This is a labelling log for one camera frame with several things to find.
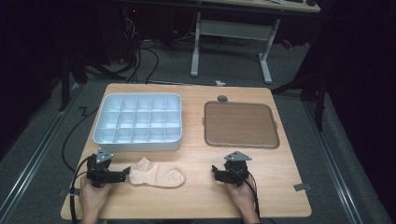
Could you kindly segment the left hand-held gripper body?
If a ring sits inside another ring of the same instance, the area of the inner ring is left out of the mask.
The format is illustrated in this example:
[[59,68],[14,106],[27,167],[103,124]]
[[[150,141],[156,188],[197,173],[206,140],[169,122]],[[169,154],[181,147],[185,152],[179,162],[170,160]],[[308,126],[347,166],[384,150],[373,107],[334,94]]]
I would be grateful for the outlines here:
[[104,184],[120,183],[122,181],[122,172],[111,172],[108,170],[112,162],[113,155],[101,149],[96,154],[92,154],[87,162],[87,178],[91,180],[92,185],[101,188]]

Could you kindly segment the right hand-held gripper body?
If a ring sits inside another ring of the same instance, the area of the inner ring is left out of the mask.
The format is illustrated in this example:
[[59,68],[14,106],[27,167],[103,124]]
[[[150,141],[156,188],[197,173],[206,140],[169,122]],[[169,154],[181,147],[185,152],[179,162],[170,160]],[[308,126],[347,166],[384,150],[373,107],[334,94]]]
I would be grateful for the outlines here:
[[235,184],[237,187],[240,187],[245,180],[248,178],[249,171],[247,162],[251,160],[251,158],[240,152],[235,151],[224,157],[224,171],[218,171],[218,175],[223,176],[223,183]]

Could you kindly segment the peach sock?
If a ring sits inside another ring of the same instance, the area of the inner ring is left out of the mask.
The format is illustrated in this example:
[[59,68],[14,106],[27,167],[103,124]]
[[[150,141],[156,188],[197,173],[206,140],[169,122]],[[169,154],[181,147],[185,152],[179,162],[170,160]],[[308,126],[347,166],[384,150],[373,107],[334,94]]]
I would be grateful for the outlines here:
[[186,175],[178,166],[142,158],[131,165],[128,178],[132,185],[146,184],[159,188],[176,188],[185,182]]

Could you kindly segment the white compartment box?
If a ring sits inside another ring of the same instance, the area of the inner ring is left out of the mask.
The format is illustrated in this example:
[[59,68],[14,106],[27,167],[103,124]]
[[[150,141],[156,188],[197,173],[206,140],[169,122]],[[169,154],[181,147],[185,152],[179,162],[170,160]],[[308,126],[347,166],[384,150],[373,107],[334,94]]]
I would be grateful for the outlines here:
[[92,140],[108,152],[177,150],[182,101],[176,93],[111,93],[101,104]]

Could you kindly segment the person's left hand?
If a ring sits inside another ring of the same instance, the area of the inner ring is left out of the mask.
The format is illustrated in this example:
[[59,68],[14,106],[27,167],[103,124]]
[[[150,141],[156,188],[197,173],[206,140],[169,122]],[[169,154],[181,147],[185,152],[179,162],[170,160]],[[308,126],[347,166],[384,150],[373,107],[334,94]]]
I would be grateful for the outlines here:
[[106,204],[109,192],[114,184],[105,184],[101,188],[94,187],[87,177],[80,179],[79,201],[84,217],[97,217]]

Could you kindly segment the person's right hand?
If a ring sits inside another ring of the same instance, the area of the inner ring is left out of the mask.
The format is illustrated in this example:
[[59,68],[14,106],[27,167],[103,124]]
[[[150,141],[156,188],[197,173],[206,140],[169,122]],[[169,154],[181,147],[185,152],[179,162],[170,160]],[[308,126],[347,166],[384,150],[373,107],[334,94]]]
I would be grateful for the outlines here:
[[253,215],[259,217],[255,211],[254,193],[250,188],[254,187],[254,180],[252,176],[247,179],[247,183],[244,183],[240,187],[236,187],[235,185],[228,183],[225,183],[224,186],[242,218],[243,216]]

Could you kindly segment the brown wooden tray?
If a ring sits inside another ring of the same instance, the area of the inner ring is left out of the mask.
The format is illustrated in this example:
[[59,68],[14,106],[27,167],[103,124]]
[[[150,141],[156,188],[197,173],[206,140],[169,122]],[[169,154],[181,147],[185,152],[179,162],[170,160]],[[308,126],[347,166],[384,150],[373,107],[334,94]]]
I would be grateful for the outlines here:
[[207,102],[205,141],[215,147],[277,148],[280,140],[272,109],[265,104]]

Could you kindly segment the black metal stand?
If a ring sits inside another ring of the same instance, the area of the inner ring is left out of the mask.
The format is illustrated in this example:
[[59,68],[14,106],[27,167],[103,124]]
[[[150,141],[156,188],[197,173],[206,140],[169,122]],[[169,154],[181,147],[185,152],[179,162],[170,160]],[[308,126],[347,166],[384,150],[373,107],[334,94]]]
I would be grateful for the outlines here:
[[77,84],[88,82],[83,58],[76,53],[68,53],[63,60],[61,111],[65,111],[70,102],[70,76],[74,78]]
[[322,117],[325,109],[325,93],[329,74],[327,72],[310,73],[296,77],[293,81],[271,90],[272,94],[279,94],[287,90],[301,89],[300,99],[303,102],[314,101],[314,122],[322,132]]

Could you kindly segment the white-legged desk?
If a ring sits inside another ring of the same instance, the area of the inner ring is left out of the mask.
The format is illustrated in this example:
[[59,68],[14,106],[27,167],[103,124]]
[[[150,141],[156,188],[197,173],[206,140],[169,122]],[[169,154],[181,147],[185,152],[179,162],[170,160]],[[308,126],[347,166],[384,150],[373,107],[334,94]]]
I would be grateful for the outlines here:
[[[199,7],[204,3],[221,4],[225,6],[241,6],[274,9],[276,12],[303,12],[319,13],[317,0],[191,0],[195,1]],[[195,16],[195,37],[194,49],[191,59],[191,76],[197,77],[199,74],[200,60],[200,37],[202,35],[230,37],[248,40],[264,41],[266,46],[263,52],[258,54],[262,69],[262,76],[266,84],[272,83],[267,57],[276,37],[280,18],[276,18],[272,25],[249,24],[236,21],[219,21],[212,19],[202,19],[201,13]]]

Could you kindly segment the metal floor rail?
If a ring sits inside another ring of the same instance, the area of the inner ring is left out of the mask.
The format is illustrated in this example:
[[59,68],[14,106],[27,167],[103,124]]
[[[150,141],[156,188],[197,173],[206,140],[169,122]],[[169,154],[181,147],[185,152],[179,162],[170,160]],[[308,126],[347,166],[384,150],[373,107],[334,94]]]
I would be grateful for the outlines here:
[[83,84],[74,84],[69,102],[63,106],[62,89],[56,87],[51,98],[29,121],[11,151],[0,162],[0,168],[7,170],[0,175],[0,224],[7,224],[13,216],[59,133],[67,112],[83,89]]
[[319,140],[320,148],[328,169],[328,173],[332,179],[338,198],[343,205],[349,223],[363,224],[361,215],[352,198],[347,183],[343,178],[339,166],[332,154],[332,149],[330,148],[330,145],[327,142],[324,133],[318,128],[318,125],[316,124],[315,111],[313,106],[308,102],[302,102],[302,105],[304,107],[305,113],[310,120],[311,125],[313,126],[317,139]]

